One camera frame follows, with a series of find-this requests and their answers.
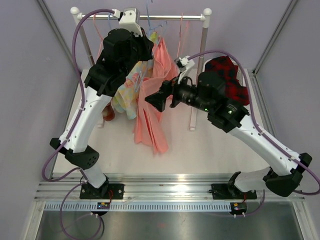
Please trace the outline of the salmon pink skirt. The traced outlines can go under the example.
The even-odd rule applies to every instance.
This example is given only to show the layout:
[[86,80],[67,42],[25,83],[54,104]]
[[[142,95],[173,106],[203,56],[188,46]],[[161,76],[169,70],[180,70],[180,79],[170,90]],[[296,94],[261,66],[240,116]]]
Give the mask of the salmon pink skirt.
[[136,144],[142,143],[151,147],[154,154],[163,154],[169,146],[161,125],[162,113],[147,103],[145,97],[157,92],[163,81],[176,77],[178,70],[163,38],[153,50],[152,75],[143,79],[139,89],[137,118],[133,133]]

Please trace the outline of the red plaid skirt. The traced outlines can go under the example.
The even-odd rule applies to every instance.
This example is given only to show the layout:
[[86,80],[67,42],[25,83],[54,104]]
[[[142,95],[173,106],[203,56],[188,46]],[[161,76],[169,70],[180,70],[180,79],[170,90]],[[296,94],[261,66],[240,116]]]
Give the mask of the red plaid skirt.
[[225,95],[228,98],[247,106],[250,103],[248,89],[240,85],[237,79],[238,69],[228,56],[213,58],[204,65],[205,72],[215,72],[225,80]]

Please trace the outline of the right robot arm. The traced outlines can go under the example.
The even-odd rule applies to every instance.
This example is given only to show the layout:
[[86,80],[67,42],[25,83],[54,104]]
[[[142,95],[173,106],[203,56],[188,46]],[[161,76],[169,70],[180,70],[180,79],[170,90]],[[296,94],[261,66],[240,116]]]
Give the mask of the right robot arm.
[[213,186],[212,192],[227,200],[241,199],[251,191],[270,190],[281,197],[295,192],[312,157],[286,148],[263,128],[255,126],[249,111],[225,95],[226,81],[217,73],[202,72],[197,85],[189,85],[189,80],[188,76],[165,80],[145,101],[163,112],[167,98],[172,97],[171,108],[184,103],[206,112],[212,125],[241,140],[269,165],[262,170],[235,172],[224,186]]

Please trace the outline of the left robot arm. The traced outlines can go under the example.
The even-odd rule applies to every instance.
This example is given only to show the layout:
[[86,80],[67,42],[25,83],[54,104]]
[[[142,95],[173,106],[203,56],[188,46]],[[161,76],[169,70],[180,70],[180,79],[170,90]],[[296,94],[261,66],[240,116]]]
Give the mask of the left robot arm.
[[134,66],[152,59],[153,42],[142,27],[139,30],[140,33],[134,33],[116,28],[103,39],[103,49],[85,78],[84,96],[72,118],[73,123],[59,138],[50,140],[51,147],[83,171],[88,181],[85,190],[98,199],[107,196],[109,180],[97,163],[99,153],[88,142],[103,109]]

